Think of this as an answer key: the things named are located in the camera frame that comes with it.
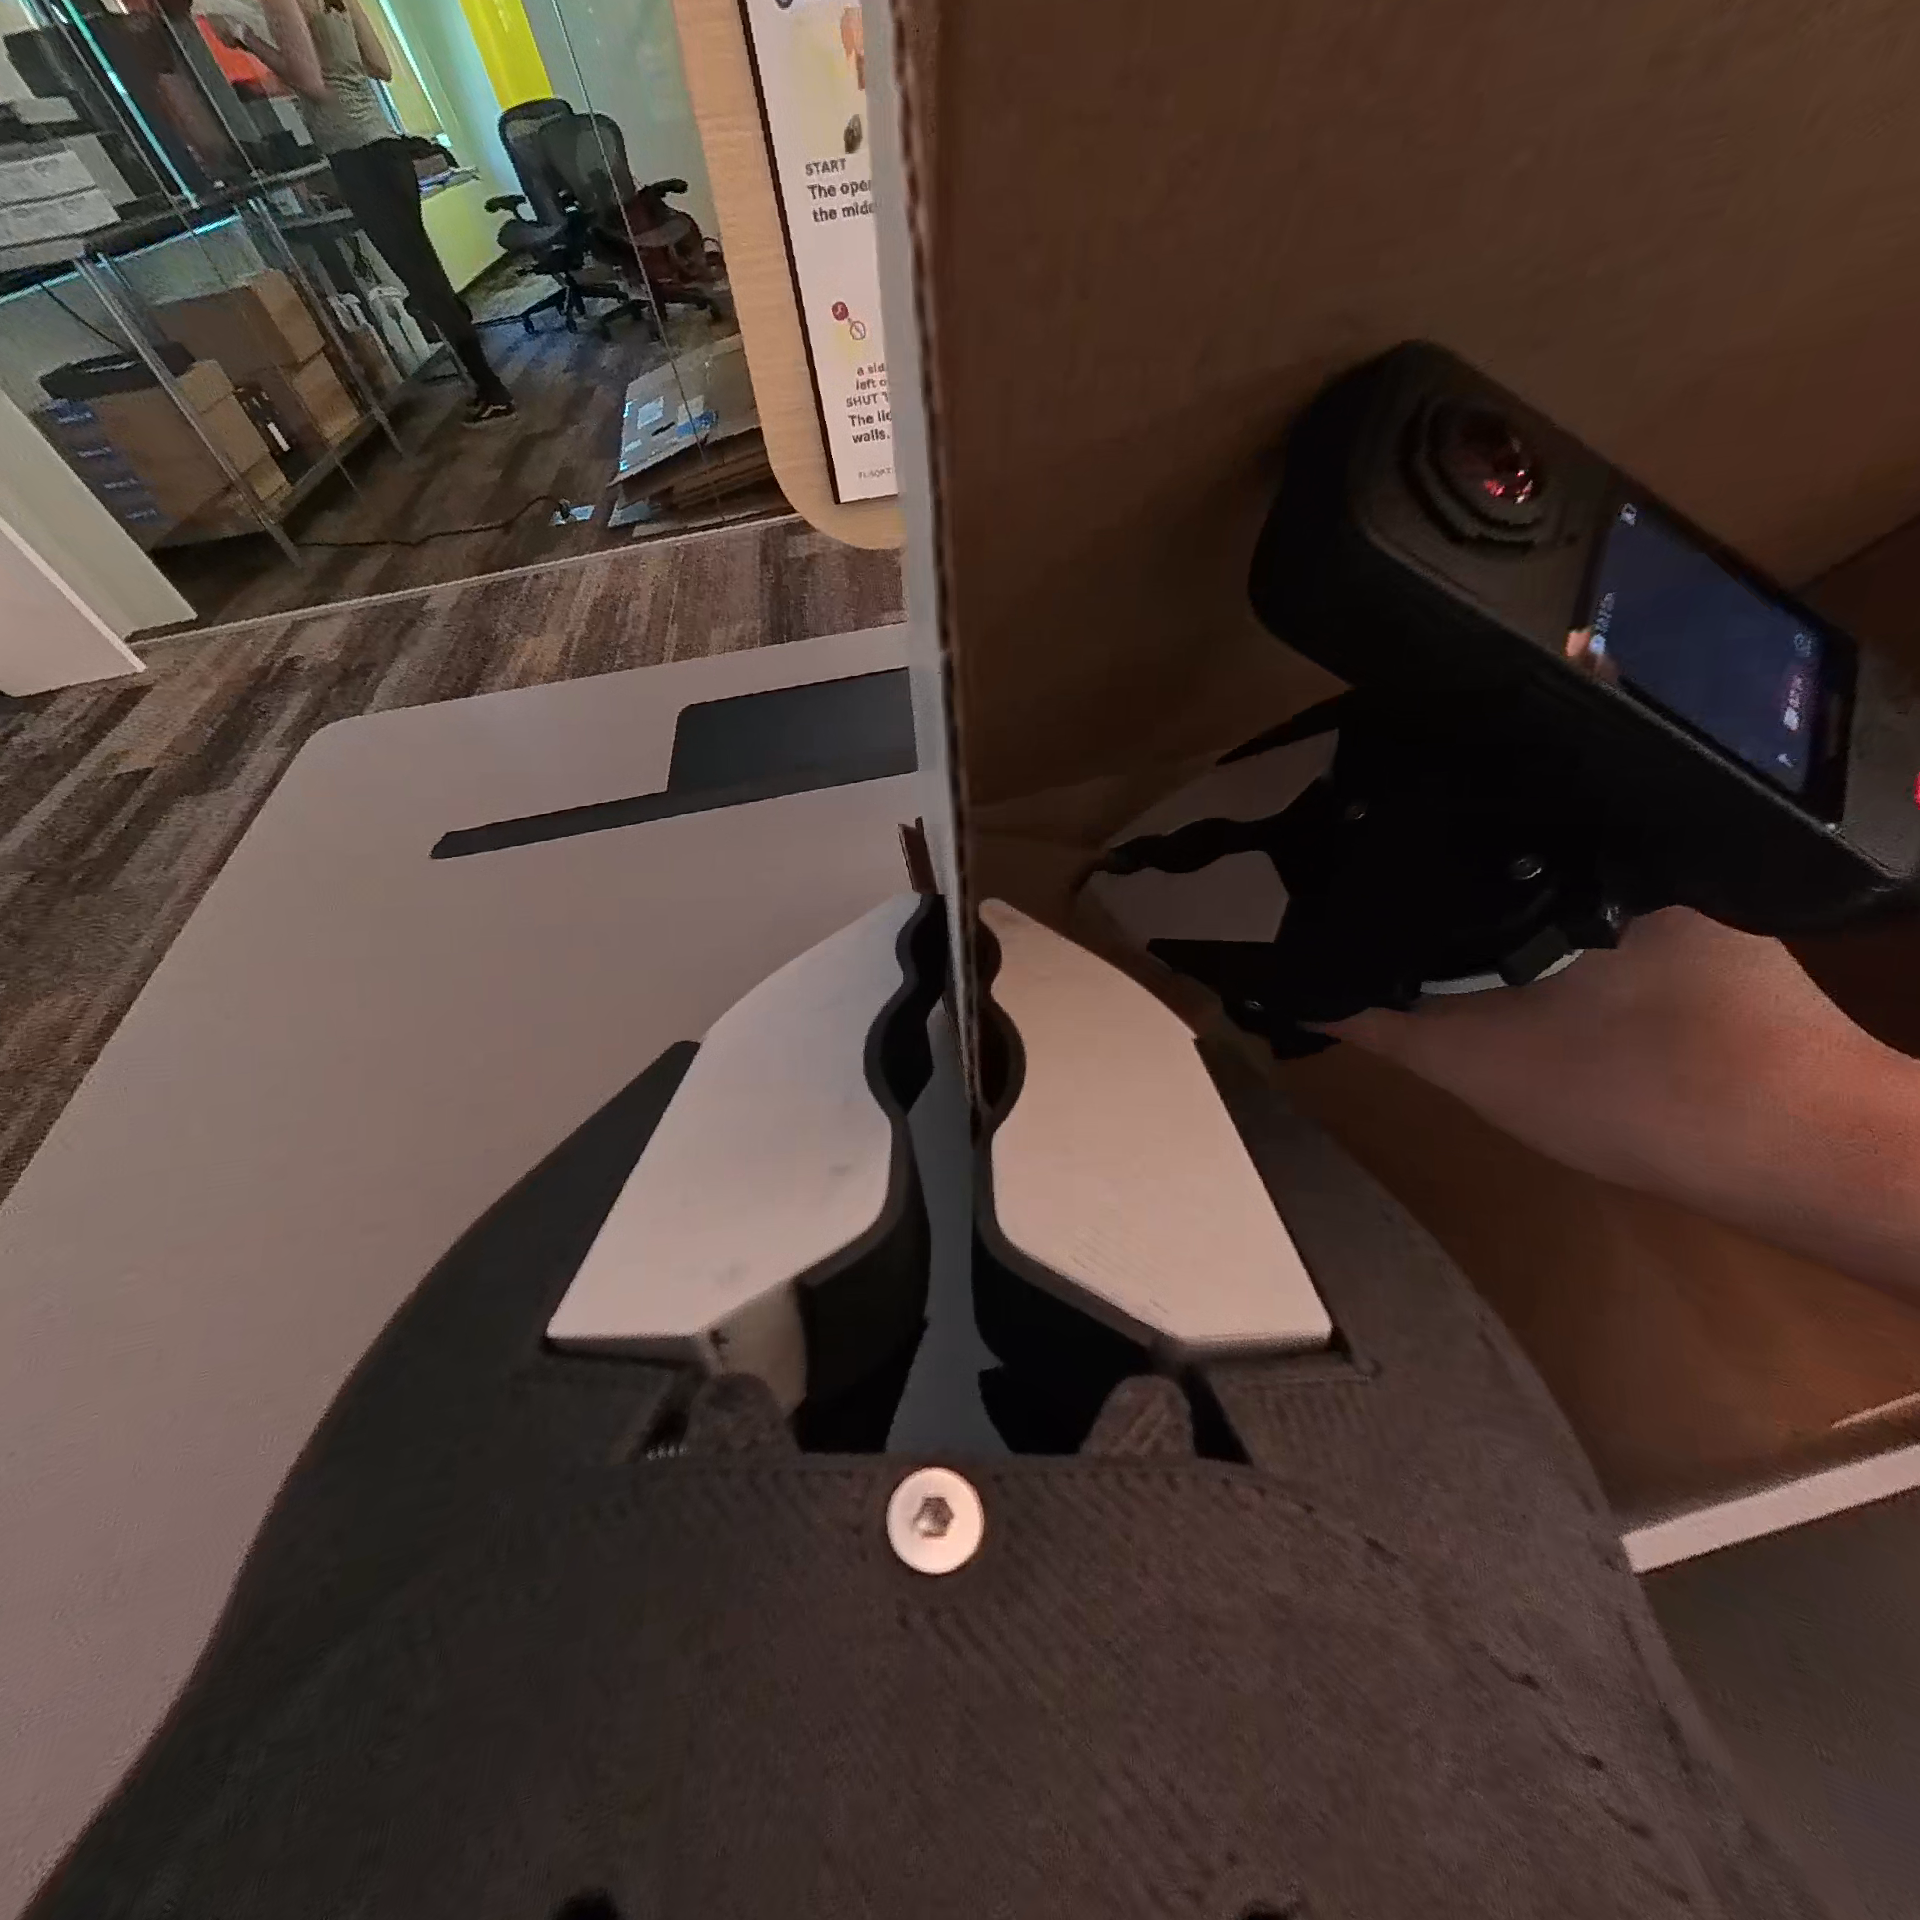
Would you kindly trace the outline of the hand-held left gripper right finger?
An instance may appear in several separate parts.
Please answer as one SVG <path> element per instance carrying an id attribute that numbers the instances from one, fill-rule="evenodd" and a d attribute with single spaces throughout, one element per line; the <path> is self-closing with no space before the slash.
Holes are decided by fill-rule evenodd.
<path id="1" fill-rule="evenodd" d="M 1013 1069 L 986 1225 L 1016 1270 L 1174 1366 L 1328 1351 L 1333 1314 L 1189 1024 L 1011 903 L 979 923 Z"/>

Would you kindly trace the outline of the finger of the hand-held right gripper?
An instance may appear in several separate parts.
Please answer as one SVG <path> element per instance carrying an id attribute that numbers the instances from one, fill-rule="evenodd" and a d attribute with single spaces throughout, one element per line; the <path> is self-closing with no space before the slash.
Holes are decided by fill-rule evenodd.
<path id="1" fill-rule="evenodd" d="M 1352 714 L 1352 697 L 1330 697 L 1226 753 L 1122 827 L 1102 854 L 1102 877 L 1192 877 L 1267 854 L 1275 822 L 1330 770 Z"/>
<path id="2" fill-rule="evenodd" d="M 1358 1014 L 1358 947 L 1334 933 L 1280 933 L 1261 944 L 1157 938 L 1145 952 L 1212 992 L 1238 1033 L 1274 1058 L 1330 1051 L 1330 1030 Z"/>

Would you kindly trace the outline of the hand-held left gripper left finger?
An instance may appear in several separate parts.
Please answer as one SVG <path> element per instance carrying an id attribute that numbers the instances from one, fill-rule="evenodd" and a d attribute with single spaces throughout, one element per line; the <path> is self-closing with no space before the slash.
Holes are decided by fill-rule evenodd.
<path id="1" fill-rule="evenodd" d="M 898 1403 L 928 1323 L 910 1114 L 949 929 L 900 894 L 769 975 L 692 1050 L 547 1323 L 563 1353 Z"/>

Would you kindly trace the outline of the white cardboard box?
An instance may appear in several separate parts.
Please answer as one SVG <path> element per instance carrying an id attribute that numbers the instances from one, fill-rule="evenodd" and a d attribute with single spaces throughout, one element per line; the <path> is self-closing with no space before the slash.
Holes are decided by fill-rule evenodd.
<path id="1" fill-rule="evenodd" d="M 1915 5 L 897 5 L 965 886 L 1069 903 L 1203 751 L 1333 690 L 1245 563 L 1285 427 L 1486 369 L 1915 677 Z M 1272 1063 L 1446 1246 L 1644 1568 L 1915 1529 L 1915 1309 L 1552 1168 L 1408 1072 Z"/>

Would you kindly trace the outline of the person's right forearm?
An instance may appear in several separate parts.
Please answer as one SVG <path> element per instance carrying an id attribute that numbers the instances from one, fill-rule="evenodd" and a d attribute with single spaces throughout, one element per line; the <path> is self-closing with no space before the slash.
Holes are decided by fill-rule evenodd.
<path id="1" fill-rule="evenodd" d="M 1669 909 L 1560 976 L 1320 1033 L 1562 1167 L 1915 1306 L 1917 1063 L 1773 941 Z"/>

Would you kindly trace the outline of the pile of flattened cardboard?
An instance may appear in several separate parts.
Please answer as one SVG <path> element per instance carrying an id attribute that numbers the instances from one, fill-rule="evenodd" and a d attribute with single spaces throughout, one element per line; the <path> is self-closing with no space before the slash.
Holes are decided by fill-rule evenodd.
<path id="1" fill-rule="evenodd" d="M 624 397 L 608 529 L 708 519 L 772 482 L 738 335 L 676 352 Z"/>

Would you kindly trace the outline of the black office chair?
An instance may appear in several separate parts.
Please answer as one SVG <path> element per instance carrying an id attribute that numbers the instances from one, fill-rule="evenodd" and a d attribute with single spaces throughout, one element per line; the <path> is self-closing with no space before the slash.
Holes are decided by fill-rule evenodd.
<path id="1" fill-rule="evenodd" d="M 616 321 L 640 313 L 634 289 L 592 259 L 587 214 L 563 163 L 573 122 L 579 114 L 563 98 L 520 103 L 499 118 L 497 133 L 520 193 L 489 199 L 484 210 L 508 216 L 497 242 L 517 283 L 542 279 L 544 293 L 488 325 L 517 322 L 534 335 L 538 321 L 554 313 L 566 331 L 587 321 L 608 338 Z"/>
<path id="2" fill-rule="evenodd" d="M 689 182 L 640 183 L 620 203 L 592 216 L 595 238 L 630 291 L 630 309 L 666 337 L 675 306 L 734 319 L 724 255 L 681 207 Z"/>

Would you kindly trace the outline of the white cabinet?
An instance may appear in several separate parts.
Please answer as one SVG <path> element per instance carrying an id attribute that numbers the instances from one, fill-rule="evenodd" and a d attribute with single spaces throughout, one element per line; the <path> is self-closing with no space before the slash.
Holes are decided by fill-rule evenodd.
<path id="1" fill-rule="evenodd" d="M 13 699 L 144 670 L 130 638 L 193 607 L 36 425 L 2 399 L 2 693 Z"/>

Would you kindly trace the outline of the stack of cardboard cartons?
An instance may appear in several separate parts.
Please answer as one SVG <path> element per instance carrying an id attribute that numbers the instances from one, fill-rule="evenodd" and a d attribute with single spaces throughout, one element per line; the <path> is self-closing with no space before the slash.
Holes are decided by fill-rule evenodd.
<path id="1" fill-rule="evenodd" d="M 208 360 L 180 366 L 177 399 L 163 384 L 83 399 L 53 397 L 29 418 L 132 542 L 153 551 L 180 537 L 253 533 L 253 511 L 292 491 L 275 447 L 240 400 L 233 381 Z"/>

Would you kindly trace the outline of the brown cardboard carton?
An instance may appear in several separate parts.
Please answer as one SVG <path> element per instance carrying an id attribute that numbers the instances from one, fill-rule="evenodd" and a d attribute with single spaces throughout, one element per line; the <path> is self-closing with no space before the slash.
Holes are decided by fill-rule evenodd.
<path id="1" fill-rule="evenodd" d="M 330 343 L 285 272 L 260 272 L 213 296 L 165 303 L 160 331 L 196 362 L 217 363 L 243 392 L 266 400 L 301 450 L 337 448 L 363 422 Z"/>

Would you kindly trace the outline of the wall poster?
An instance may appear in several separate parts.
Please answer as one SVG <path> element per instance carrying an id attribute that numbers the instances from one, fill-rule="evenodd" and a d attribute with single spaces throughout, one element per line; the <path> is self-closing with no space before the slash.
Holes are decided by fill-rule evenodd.
<path id="1" fill-rule="evenodd" d="M 746 3 L 833 499 L 897 497 L 860 3 Z"/>

